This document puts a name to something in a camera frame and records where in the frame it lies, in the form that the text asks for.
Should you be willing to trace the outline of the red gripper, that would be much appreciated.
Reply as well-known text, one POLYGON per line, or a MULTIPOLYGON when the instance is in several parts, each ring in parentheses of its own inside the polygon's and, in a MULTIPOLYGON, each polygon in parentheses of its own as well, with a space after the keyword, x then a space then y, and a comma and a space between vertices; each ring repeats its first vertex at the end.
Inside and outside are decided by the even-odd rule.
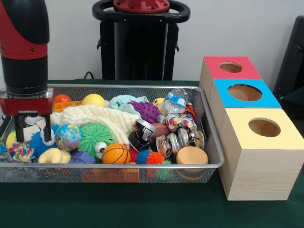
POLYGON ((14 116, 14 126, 16 138, 19 143, 24 143, 23 126, 24 115, 19 114, 38 114, 45 118, 44 127, 45 142, 51 141, 50 115, 53 113, 55 97, 51 98, 1 98, 0 106, 5 115, 14 116))

